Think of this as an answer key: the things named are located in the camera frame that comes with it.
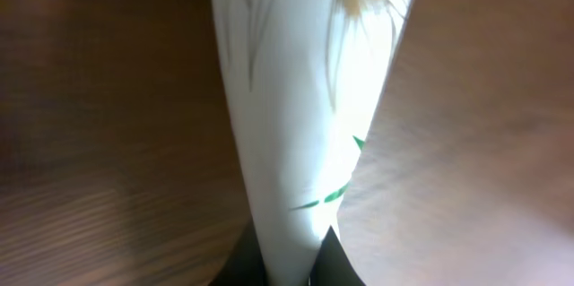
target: wood grain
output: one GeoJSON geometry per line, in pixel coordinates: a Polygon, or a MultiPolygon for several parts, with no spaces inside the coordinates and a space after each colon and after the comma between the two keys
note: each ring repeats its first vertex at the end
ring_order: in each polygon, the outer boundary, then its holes
{"type": "MultiPolygon", "coordinates": [[[[574,0],[416,0],[340,212],[369,285],[574,284],[574,0]]],[[[200,285],[248,217],[210,0],[2,0],[0,283],[200,285]]]]}

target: painted leaf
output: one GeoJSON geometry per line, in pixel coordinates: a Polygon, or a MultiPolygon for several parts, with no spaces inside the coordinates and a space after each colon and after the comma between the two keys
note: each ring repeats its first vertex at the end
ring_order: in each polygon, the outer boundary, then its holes
{"type": "Polygon", "coordinates": [[[338,190],[334,191],[330,195],[325,198],[325,203],[333,202],[334,200],[338,199],[344,194],[344,191],[347,190],[349,187],[349,183],[345,184],[343,187],[339,188],[338,190]]]}
{"type": "Polygon", "coordinates": [[[311,203],[307,203],[307,204],[305,204],[305,205],[292,208],[291,210],[293,211],[293,210],[308,209],[308,208],[311,208],[311,207],[317,206],[317,205],[319,205],[319,201],[313,201],[313,202],[311,202],[311,203]]]}
{"type": "Polygon", "coordinates": [[[359,149],[362,150],[362,147],[365,145],[365,142],[357,138],[356,136],[353,136],[352,138],[354,138],[355,142],[357,143],[357,146],[359,146],[359,149]]]}

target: brown background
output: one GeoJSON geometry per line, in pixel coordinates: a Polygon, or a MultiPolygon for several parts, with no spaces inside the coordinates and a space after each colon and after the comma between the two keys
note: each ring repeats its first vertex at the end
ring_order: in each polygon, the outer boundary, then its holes
{"type": "MultiPolygon", "coordinates": [[[[367,284],[574,284],[573,16],[416,0],[340,211],[367,284]]],[[[210,0],[2,0],[0,31],[0,283],[206,284],[248,217],[210,0]]]]}

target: white cylindrical object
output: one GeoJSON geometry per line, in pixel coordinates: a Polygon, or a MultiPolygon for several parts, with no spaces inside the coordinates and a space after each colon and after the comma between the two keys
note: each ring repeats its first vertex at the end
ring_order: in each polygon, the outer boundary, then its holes
{"type": "Polygon", "coordinates": [[[306,284],[409,4],[213,0],[231,124],[273,285],[306,284]]]}

